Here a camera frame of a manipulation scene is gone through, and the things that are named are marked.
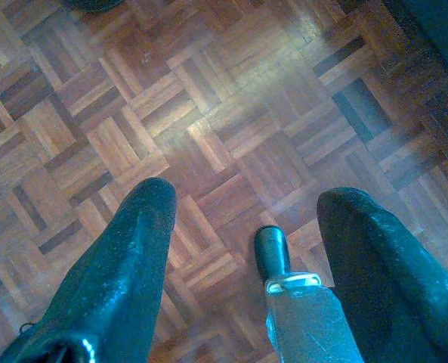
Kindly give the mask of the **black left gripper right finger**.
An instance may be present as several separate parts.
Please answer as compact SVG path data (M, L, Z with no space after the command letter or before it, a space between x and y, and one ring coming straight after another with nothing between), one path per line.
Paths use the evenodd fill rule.
M391 212L356 188L317 201L320 234L366 362L448 362L448 271Z

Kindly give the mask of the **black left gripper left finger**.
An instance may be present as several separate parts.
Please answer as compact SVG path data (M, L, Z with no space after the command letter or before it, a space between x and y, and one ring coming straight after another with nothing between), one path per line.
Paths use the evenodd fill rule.
M148 178L67 272L0 362L146 362L162 299L175 188Z

